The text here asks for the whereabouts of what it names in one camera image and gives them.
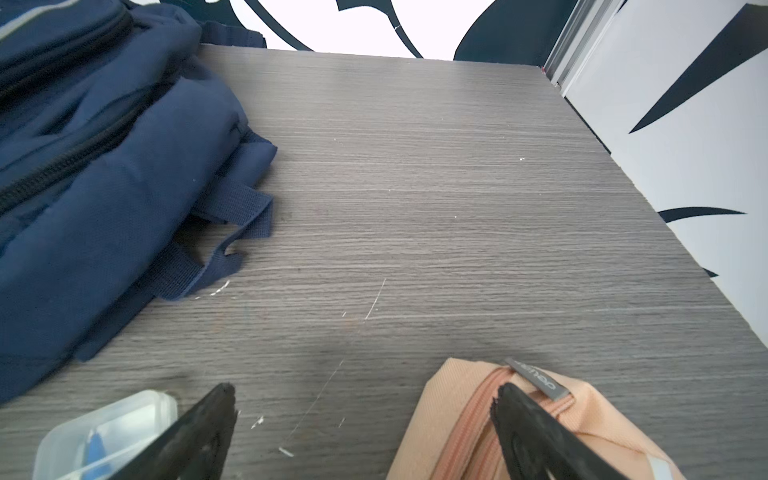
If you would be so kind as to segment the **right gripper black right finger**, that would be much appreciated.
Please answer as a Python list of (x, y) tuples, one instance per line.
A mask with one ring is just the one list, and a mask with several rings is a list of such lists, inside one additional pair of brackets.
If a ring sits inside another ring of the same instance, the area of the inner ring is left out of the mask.
[(512, 479), (624, 477), (511, 383), (499, 387), (490, 417)]

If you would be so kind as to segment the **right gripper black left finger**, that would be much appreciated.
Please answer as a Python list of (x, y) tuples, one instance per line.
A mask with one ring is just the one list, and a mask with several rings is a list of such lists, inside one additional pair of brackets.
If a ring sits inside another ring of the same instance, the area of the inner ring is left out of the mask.
[(220, 383), (111, 479), (218, 480), (237, 418), (236, 389)]

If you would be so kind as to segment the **navy blue student backpack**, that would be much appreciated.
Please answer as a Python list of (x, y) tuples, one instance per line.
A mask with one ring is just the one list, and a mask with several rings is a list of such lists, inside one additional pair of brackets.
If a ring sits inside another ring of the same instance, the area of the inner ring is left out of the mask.
[(1, 399), (85, 362), (149, 302), (236, 273), (271, 233), (277, 149), (198, 58), (262, 48), (173, 4), (1, 5)]

